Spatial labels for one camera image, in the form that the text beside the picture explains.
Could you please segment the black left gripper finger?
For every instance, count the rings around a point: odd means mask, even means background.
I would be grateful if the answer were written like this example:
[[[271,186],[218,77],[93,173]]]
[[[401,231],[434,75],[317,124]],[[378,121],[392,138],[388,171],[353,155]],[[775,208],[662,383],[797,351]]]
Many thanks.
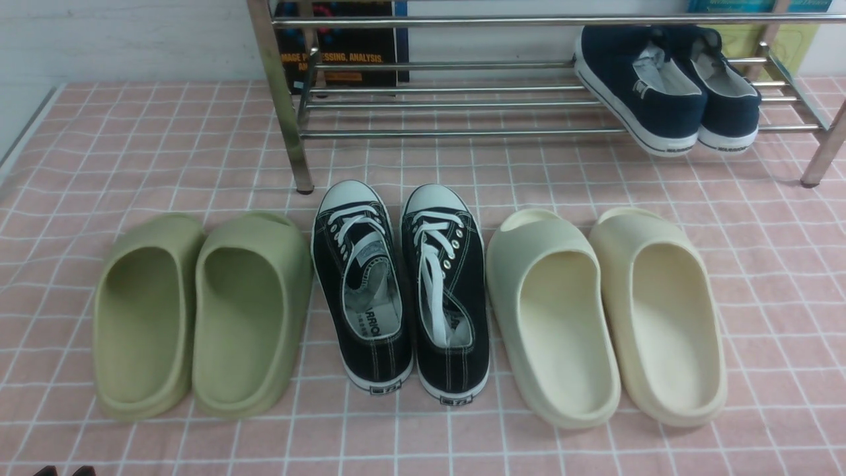
[[[57,476],[57,468],[55,466],[45,466],[34,473],[34,476]]]
[[[81,466],[73,472],[72,476],[96,476],[96,469],[93,466]]]

